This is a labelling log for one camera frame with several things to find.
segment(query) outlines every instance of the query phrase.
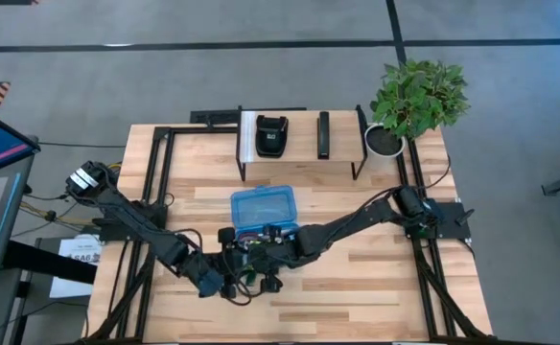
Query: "label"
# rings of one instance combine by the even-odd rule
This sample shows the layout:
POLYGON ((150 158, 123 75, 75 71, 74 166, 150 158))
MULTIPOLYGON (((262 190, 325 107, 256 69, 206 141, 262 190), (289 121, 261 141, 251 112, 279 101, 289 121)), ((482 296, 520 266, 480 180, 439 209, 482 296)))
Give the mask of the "label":
POLYGON ((95 181, 95 179, 92 178, 88 173, 86 173, 82 168, 77 169, 76 174, 79 175, 89 185, 93 187, 99 186, 99 183, 97 183, 97 181, 95 181))
POLYGON ((80 186, 80 188, 82 189, 88 188, 88 184, 86 184, 86 182, 84 182, 84 180, 82 180, 75 172, 72 173, 71 176, 69 176, 69 178, 71 178, 72 181, 76 182, 76 184, 80 186))

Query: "black floor stripe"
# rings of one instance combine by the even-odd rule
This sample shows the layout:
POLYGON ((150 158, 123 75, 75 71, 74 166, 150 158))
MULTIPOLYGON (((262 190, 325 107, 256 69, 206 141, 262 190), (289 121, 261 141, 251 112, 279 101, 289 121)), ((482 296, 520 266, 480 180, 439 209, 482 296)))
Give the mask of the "black floor stripe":
POLYGON ((0 46, 0 53, 61 53, 61 52, 144 52, 191 50, 238 50, 282 48, 372 48, 393 47, 391 40, 307 40, 307 41, 251 41, 209 43, 143 43, 143 44, 85 44, 0 46))
POLYGON ((406 47, 559 46, 560 38, 405 40, 406 47))
MULTIPOLYGON (((391 19, 391 27, 398 23, 391 19)), ((526 39, 443 39, 405 40, 393 31, 393 40, 309 40, 208 43, 140 43, 0 46, 0 53, 86 53, 86 52, 162 52, 196 50, 295 49, 295 48, 375 48, 396 47, 400 61, 406 61, 405 47, 522 47, 560 46, 560 38, 526 39)))
POLYGON ((399 16, 395 8, 394 0, 386 0, 386 9, 391 22, 391 31, 393 32, 393 42, 395 43, 395 51, 397 59, 400 63, 406 63, 406 49, 404 48, 404 40, 402 39, 402 31, 399 28, 399 16))

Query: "white paper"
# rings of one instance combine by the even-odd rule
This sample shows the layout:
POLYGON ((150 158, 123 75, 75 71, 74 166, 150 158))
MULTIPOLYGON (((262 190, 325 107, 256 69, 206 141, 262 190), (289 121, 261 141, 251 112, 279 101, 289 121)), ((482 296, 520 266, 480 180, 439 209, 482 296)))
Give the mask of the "white paper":
MULTIPOLYGON (((63 257, 98 265, 101 245, 92 235, 78 235, 73 240, 61 240, 58 254, 63 257)), ((50 298, 87 296, 92 294, 92 285, 54 277, 50 298)))

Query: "potted plant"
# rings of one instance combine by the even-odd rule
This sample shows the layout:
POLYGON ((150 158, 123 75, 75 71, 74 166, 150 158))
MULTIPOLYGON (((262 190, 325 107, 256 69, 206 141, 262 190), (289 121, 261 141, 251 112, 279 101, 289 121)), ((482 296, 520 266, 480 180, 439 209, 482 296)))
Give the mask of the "potted plant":
POLYGON ((385 70, 383 87, 369 105, 375 124, 365 132, 369 154, 379 160, 397 156, 406 139, 429 128, 453 125, 470 107, 460 66, 409 60, 399 67, 385 64, 385 70))

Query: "white pot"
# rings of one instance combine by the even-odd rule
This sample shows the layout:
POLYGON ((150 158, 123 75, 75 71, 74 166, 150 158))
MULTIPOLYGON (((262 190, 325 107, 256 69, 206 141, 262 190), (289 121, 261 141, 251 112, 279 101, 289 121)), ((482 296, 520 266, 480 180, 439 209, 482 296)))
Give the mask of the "white pot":
POLYGON ((372 125, 365 131, 365 145, 367 146, 367 162, 372 167, 385 166, 395 161, 395 157, 400 155, 406 147, 406 138, 402 137, 402 146, 399 150, 391 155, 380 154, 369 147, 367 143, 367 134, 372 128, 382 127, 383 125, 372 125))

